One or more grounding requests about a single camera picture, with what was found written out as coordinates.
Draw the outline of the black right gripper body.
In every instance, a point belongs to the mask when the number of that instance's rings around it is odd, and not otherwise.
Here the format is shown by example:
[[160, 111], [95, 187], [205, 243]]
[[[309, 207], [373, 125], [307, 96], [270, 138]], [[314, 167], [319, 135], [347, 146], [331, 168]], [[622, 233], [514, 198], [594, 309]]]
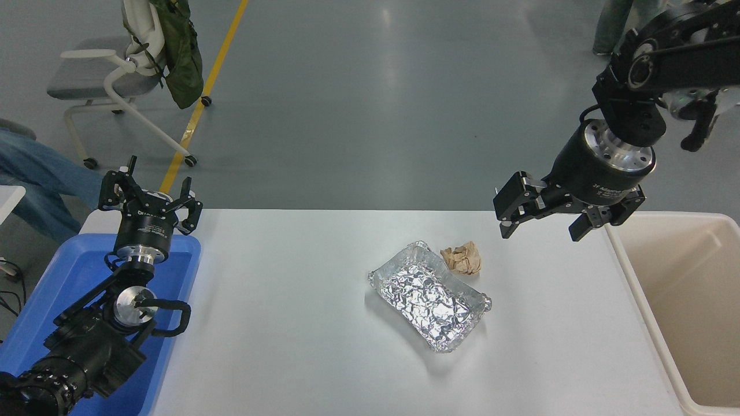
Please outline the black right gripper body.
[[605, 122], [583, 122], [545, 181], [587, 205], [615, 205], [645, 177], [645, 148], [622, 142]]

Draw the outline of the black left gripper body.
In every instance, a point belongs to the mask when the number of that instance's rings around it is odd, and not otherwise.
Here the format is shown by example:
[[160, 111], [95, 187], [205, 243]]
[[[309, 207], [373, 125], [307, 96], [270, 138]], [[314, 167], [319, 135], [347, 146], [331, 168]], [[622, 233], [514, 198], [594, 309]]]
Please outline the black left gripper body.
[[114, 250], [124, 247], [143, 246], [167, 252], [174, 228], [176, 216], [173, 213], [164, 215], [161, 206], [151, 203], [142, 206], [139, 200], [127, 201], [121, 212], [121, 224]]

